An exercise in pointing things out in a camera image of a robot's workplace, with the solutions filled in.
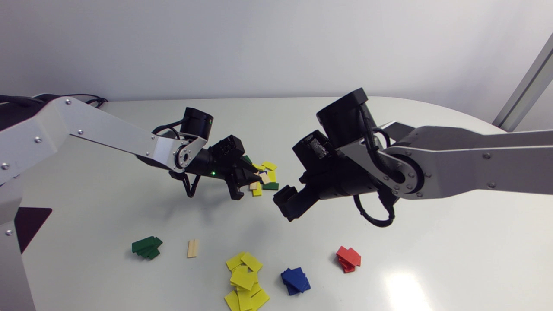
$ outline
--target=tabletop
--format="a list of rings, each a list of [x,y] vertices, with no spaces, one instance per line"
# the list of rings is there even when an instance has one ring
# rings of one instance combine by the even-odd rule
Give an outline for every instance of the tabletop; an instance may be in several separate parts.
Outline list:
[[[185,107],[214,117],[206,146],[233,134],[253,162],[278,165],[281,186],[302,188],[292,146],[322,128],[315,113],[336,98],[109,102],[102,109],[140,128],[182,118]],[[370,97],[377,124],[502,131],[462,113],[405,99]],[[70,137],[22,174],[22,206],[53,212],[23,253],[37,310],[228,310],[225,261],[247,251],[264,265],[261,310],[550,310],[553,304],[553,196],[475,190],[404,200],[392,226],[374,227],[352,198],[319,201],[288,222],[274,191],[240,201],[221,180],[202,178],[194,198],[166,171],[131,154]],[[376,194],[361,201],[385,218]],[[131,243],[163,240],[144,260]],[[186,258],[198,239],[196,258]],[[362,256],[355,272],[336,261],[340,246]],[[280,273],[301,267],[311,284],[288,296]]]

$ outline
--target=colored block pile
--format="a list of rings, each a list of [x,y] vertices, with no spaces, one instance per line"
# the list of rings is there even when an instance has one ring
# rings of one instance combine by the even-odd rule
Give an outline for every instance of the colored block pile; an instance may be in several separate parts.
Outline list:
[[[149,258],[150,260],[159,255],[158,247],[163,244],[163,241],[157,237],[147,237],[132,244],[132,251],[138,256]]]
[[[355,271],[355,266],[361,266],[361,255],[359,255],[353,248],[345,248],[340,246],[340,249],[336,252],[338,262],[342,266],[344,273]]]
[[[257,311],[269,300],[267,293],[259,285],[257,272],[263,265],[250,253],[241,252],[227,260],[232,272],[231,285],[236,290],[225,296],[231,311]]]
[[[301,268],[286,269],[280,274],[282,282],[288,289],[288,295],[296,295],[298,293],[304,293],[306,290],[311,289],[309,280],[305,276],[305,273]]]
[[[269,161],[265,161],[261,165],[257,165],[252,163],[248,156],[245,155],[244,158],[258,169],[259,172],[256,173],[256,175],[261,177],[261,182],[255,182],[249,185],[249,189],[252,191],[253,196],[261,196],[262,190],[279,189],[279,185],[276,181],[277,176],[275,174],[275,170],[277,169],[276,165]]]

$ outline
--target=aluminum arm segment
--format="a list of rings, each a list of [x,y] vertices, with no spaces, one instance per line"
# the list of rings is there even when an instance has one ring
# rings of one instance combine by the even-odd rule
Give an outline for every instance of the aluminum arm segment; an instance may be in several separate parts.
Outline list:
[[[150,158],[178,173],[207,143],[197,136],[188,141],[153,135],[77,99],[59,97],[35,116],[0,131],[0,185],[56,153],[69,135]],[[186,160],[176,165],[181,153],[187,153]]]
[[[553,194],[553,131],[481,135],[462,128],[419,127],[379,151],[399,178],[382,173],[363,139],[339,148],[394,194],[434,199],[475,189]]]

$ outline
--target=pile of green blocks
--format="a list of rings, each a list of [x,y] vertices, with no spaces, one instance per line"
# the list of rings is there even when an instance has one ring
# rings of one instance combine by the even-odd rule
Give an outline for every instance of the pile of green blocks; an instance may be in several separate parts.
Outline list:
[[[147,237],[140,241],[136,241],[132,245],[133,253],[136,253],[138,256],[144,258],[149,258],[150,260],[154,259],[159,255],[158,247],[163,244],[163,241],[157,237]]]

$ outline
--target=pile of blue blocks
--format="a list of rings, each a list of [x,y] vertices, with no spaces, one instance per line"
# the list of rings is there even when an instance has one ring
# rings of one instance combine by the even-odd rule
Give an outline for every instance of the pile of blue blocks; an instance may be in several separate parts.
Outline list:
[[[311,289],[309,280],[301,268],[286,269],[286,271],[281,273],[280,276],[282,277],[282,282],[286,285],[288,295],[290,296],[303,293],[304,291]]]

